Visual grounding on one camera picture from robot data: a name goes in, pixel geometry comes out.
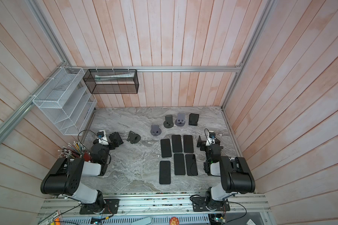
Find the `black phone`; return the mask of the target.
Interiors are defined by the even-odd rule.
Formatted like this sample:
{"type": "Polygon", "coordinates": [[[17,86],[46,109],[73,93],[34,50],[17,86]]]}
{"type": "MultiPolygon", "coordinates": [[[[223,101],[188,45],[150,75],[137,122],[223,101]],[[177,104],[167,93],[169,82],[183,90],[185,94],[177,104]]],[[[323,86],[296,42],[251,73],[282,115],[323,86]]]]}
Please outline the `black phone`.
{"type": "Polygon", "coordinates": [[[175,175],[186,174],[185,159],[182,153],[174,154],[174,173],[175,175]]]}
{"type": "Polygon", "coordinates": [[[173,153],[182,153],[183,147],[182,147],[182,138],[181,135],[172,135],[172,150],[173,153]]]}

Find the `green phone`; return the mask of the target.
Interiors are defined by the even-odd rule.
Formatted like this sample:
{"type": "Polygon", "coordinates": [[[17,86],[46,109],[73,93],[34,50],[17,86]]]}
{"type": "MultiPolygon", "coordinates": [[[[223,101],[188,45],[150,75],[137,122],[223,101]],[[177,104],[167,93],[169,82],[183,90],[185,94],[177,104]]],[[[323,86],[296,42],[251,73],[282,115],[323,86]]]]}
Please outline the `green phone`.
{"type": "Polygon", "coordinates": [[[162,158],[172,157],[171,142],[170,139],[162,139],[161,144],[161,156],[162,158]]]}

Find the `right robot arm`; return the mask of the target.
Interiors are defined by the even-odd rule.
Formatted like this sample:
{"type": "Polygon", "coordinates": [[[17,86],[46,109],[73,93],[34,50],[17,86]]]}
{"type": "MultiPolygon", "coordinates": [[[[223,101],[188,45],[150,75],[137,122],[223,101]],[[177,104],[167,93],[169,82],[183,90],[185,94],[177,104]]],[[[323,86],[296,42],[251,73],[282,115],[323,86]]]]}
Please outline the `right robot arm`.
{"type": "Polygon", "coordinates": [[[205,173],[220,177],[220,183],[206,191],[204,206],[207,210],[226,209],[229,197],[255,191],[255,180],[245,158],[222,155],[223,147],[215,134],[211,133],[206,140],[199,137],[197,147],[206,154],[203,164],[205,173]]]}

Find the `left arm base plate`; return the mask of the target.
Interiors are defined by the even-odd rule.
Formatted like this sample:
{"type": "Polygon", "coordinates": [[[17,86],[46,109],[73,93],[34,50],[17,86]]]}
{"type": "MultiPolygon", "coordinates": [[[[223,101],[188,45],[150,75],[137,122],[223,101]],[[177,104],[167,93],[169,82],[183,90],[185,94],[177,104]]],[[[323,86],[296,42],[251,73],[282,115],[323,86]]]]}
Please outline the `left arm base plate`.
{"type": "Polygon", "coordinates": [[[80,215],[91,214],[117,214],[119,199],[103,199],[92,204],[82,204],[79,211],[80,215]]]}

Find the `grey round stand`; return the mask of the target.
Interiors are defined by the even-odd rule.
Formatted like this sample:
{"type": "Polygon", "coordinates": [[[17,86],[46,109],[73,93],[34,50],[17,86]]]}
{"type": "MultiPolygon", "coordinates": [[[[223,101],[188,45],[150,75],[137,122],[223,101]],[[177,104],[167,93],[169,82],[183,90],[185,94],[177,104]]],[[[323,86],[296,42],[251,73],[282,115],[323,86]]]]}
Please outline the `grey round stand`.
{"type": "Polygon", "coordinates": [[[172,128],[174,126],[173,116],[172,115],[166,115],[165,116],[165,121],[163,123],[163,126],[165,128],[172,128]]]}

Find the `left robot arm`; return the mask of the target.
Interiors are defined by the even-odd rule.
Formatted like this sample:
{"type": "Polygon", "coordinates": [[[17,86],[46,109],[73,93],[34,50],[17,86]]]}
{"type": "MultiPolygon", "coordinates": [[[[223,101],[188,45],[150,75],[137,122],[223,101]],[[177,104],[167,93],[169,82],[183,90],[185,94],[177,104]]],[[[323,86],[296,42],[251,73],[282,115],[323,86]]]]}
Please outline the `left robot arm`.
{"type": "Polygon", "coordinates": [[[119,146],[117,141],[97,139],[91,147],[91,161],[84,158],[59,158],[43,179],[40,191],[52,196],[65,196],[96,207],[102,211],[105,200],[101,191],[92,189],[81,182],[83,176],[103,176],[111,162],[109,152],[119,146]]]}

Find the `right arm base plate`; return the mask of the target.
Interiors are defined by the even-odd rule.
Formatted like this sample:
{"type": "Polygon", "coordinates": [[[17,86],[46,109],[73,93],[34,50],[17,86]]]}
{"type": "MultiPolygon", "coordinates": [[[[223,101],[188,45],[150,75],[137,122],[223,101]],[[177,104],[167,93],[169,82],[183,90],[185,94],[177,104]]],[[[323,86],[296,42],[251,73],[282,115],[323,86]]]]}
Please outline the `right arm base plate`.
{"type": "Polygon", "coordinates": [[[192,195],[189,197],[194,212],[207,211],[230,211],[230,204],[228,201],[215,201],[208,196],[192,195]]]}

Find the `black stand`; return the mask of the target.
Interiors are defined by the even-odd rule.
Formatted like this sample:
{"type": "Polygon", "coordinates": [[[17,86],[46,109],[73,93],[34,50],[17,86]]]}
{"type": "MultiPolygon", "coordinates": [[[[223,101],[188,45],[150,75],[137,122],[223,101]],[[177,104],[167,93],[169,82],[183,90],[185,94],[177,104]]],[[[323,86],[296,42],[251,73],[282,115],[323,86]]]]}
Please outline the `black stand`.
{"type": "Polygon", "coordinates": [[[124,143],[118,132],[111,133],[109,135],[109,139],[111,141],[111,146],[113,149],[119,147],[121,144],[124,143]]]}
{"type": "Polygon", "coordinates": [[[198,126],[199,117],[200,117],[199,114],[191,113],[189,115],[188,125],[189,126],[198,126]]]}

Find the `blue phone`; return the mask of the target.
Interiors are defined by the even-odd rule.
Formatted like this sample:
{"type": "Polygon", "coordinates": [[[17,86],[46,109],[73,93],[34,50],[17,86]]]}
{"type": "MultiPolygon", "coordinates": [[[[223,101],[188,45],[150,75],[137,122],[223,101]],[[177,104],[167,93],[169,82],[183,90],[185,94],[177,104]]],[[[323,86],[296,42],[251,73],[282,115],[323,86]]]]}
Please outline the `blue phone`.
{"type": "Polygon", "coordinates": [[[161,185],[171,184],[171,162],[170,161],[160,162],[159,183],[161,185]]]}

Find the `purple phone stand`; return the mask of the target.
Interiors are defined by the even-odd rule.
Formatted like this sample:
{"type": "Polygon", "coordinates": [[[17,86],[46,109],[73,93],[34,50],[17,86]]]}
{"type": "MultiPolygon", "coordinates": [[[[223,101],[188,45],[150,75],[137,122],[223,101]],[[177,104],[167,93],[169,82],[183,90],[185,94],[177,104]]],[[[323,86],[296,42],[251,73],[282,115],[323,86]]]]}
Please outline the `purple phone stand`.
{"type": "Polygon", "coordinates": [[[177,119],[175,120],[175,125],[178,127],[183,127],[186,123],[186,114],[185,113],[178,113],[177,119]]]}

